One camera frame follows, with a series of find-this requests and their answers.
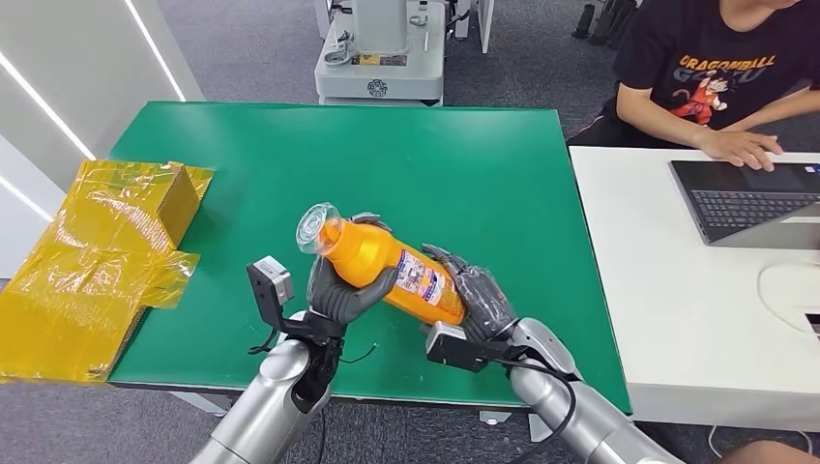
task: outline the laptop keyboard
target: laptop keyboard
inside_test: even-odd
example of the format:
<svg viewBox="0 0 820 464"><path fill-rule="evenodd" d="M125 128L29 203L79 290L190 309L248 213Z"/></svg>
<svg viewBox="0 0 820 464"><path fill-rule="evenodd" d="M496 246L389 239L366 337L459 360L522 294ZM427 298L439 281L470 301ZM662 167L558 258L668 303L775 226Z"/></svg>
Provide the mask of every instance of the laptop keyboard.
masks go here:
<svg viewBox="0 0 820 464"><path fill-rule="evenodd" d="M692 190L705 226L745 229L820 201L813 193Z"/></svg>

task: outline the table leg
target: table leg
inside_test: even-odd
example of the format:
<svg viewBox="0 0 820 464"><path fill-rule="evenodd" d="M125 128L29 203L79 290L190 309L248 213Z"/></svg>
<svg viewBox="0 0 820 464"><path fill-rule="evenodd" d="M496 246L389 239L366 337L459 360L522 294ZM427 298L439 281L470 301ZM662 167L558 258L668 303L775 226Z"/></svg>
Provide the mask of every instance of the table leg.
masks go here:
<svg viewBox="0 0 820 464"><path fill-rule="evenodd" d="M473 0L458 0L455 4L455 17L459 17L467 13L473 6ZM455 24L455 38L462 40L467 39L467 33L470 29L470 19L466 18Z"/></svg>
<svg viewBox="0 0 820 464"><path fill-rule="evenodd" d="M537 443L552 435L552 430L546 426L546 423L544 423L537 414L530 414L528 419L530 421L531 442Z"/></svg>
<svg viewBox="0 0 820 464"><path fill-rule="evenodd" d="M506 421L513 413L497 413L495 411L479 411L479 421L487 425L496 425Z"/></svg>
<svg viewBox="0 0 820 464"><path fill-rule="evenodd" d="M230 398L224 394L215 393L191 393L188 391L169 391L169 393L180 398L186 403L201 409L206 413L211 413L218 418L225 415L230 409Z"/></svg>

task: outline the orange bottle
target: orange bottle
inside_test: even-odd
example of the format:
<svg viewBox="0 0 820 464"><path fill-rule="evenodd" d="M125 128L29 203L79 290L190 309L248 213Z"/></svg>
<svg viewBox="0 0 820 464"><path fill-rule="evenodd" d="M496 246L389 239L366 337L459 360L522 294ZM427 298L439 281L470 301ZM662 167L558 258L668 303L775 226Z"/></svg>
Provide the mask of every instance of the orange bottle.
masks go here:
<svg viewBox="0 0 820 464"><path fill-rule="evenodd" d="M442 265L381 227L341 218L330 203L307 210L296 229L296 243L305 253L326 256L337 274L358 288L373 282L384 268L397 267L398 279L385 301L427 324L460 324L464 318L453 279Z"/></svg>

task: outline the light strip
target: light strip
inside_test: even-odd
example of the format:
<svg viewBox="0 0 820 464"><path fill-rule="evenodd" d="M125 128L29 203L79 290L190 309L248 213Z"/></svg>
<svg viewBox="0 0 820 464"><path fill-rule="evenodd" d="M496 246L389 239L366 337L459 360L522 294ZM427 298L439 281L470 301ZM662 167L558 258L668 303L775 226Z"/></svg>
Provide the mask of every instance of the light strip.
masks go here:
<svg viewBox="0 0 820 464"><path fill-rule="evenodd" d="M157 61L160 62L160 66L162 70L165 72L165 76L168 77L168 80L171 82L171 86L173 86L174 91L177 93L177 96L180 99L180 102L185 101L185 96L182 95L182 90L177 85L176 79L174 79L174 75L171 74L171 70L168 68L168 65L165 64L165 60L162 58L160 54L160 50L157 48L157 44L154 43L154 39L151 37L151 34L148 33L148 29L145 27L145 23L142 22L142 18L139 17L139 13L136 12L136 8L133 6L132 0L125 0L126 5L129 7L129 11L133 16L133 20L136 21L136 25L139 26L139 30L142 32L142 35L145 37L145 41L148 43L148 46L151 47L151 51L154 52L154 56L157 57Z"/></svg>
<svg viewBox="0 0 820 464"><path fill-rule="evenodd" d="M86 147L85 144L82 143L82 140L80 140L79 137L76 136L73 130L71 130L69 126L62 119L60 119L59 116L57 116L57 113L54 112L51 106L49 106L48 103L46 103L45 100L43 100L43 97L41 97L40 94L38 94L37 91L34 90L34 87L32 87L31 84L29 84L28 81L25 80L25 77L23 77L22 74L20 74L20 72L17 70L17 68L15 68L15 66L12 65L12 62L10 62L6 58L3 52L0 52L0 66L2 66L6 70L6 72L12 76L12 78L15 81L17 81L17 84L19 84L20 87L22 87L23 90L26 92L26 94L28 94L28 96L31 97L31 100L33 100L37 104L37 106L39 106L40 109L45 112L48 118L50 118L51 121L53 121L54 124L56 124L57 127L60 128L60 131L62 131L69 138L69 140L74 145L76 145L79 151L82 152L83 155L85 155L85 158L89 160L97 159L97 157L95 157L94 154L91 153L91 150L89 150L88 147Z"/></svg>
<svg viewBox="0 0 820 464"><path fill-rule="evenodd" d="M40 215L41 218L47 220L48 222L52 222L54 217L51 217L48 213L43 211L43 208L37 206L37 203L31 201L31 198L25 196L22 191L18 190L15 186L12 185L9 181L7 181L3 176L0 176L0 186L5 187L8 191L12 193L12 195L16 196L20 201L28 205L29 208L34 210L35 213Z"/></svg>

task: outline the black t-shirt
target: black t-shirt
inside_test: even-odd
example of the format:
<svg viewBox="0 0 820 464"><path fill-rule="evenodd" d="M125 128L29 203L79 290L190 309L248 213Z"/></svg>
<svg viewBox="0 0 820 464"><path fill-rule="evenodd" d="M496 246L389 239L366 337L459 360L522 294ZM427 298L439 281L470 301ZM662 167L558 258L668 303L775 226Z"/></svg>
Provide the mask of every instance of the black t-shirt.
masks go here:
<svg viewBox="0 0 820 464"><path fill-rule="evenodd" d="M748 32L729 28L719 3L646 0L615 60L619 82L652 88L653 102L715 130L779 99L802 79L820 88L820 0L778 10ZM618 120L614 99L604 115Z"/></svg>

